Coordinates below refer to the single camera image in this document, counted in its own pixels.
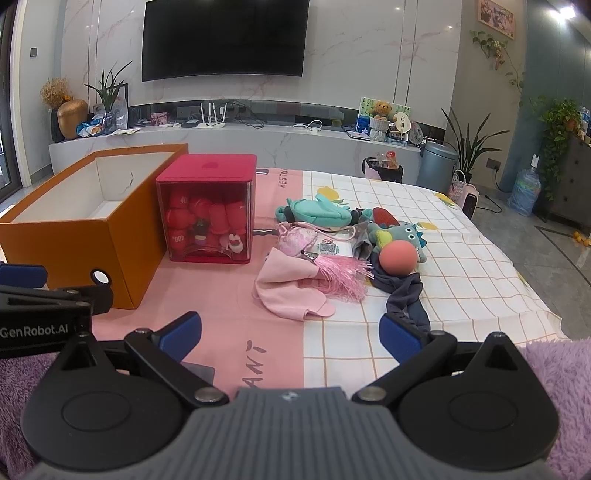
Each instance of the television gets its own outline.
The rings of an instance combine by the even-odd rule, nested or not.
[[[214,74],[302,75],[310,0],[152,0],[142,81]]]

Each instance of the gold vase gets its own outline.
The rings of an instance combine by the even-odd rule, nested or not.
[[[75,139],[76,127],[88,117],[88,104],[84,100],[70,100],[59,107],[57,120],[61,133],[68,140]]]

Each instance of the red box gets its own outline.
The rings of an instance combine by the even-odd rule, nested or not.
[[[255,155],[183,155],[164,170],[156,185],[170,260],[250,262],[255,182]]]

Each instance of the pothos plant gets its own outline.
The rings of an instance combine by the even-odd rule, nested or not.
[[[581,114],[576,102],[571,99],[548,101],[539,97],[537,102],[548,106],[540,116],[546,126],[542,140],[540,177],[544,195],[552,201],[554,190],[560,183],[560,163],[569,146],[569,132],[579,129]]]
[[[477,32],[476,30],[470,30],[470,35],[472,36],[472,43],[478,43],[480,49],[486,55],[486,58],[489,59],[494,57],[495,59],[495,70],[499,70],[501,66],[505,63],[505,58],[509,60],[509,67],[510,70],[505,73],[506,77],[511,77],[509,79],[509,84],[513,85],[519,91],[519,97],[523,96],[523,75],[525,72],[520,72],[518,68],[515,67],[509,52],[507,51],[507,46],[509,44],[508,40],[499,41],[493,35],[487,34],[484,31]],[[519,101],[519,106],[523,105],[523,100]]]

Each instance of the pink pouch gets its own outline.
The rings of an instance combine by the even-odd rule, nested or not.
[[[302,250],[314,245],[318,233],[305,227],[292,227],[289,223],[282,223],[278,227],[279,241],[277,249],[288,257],[297,257]]]

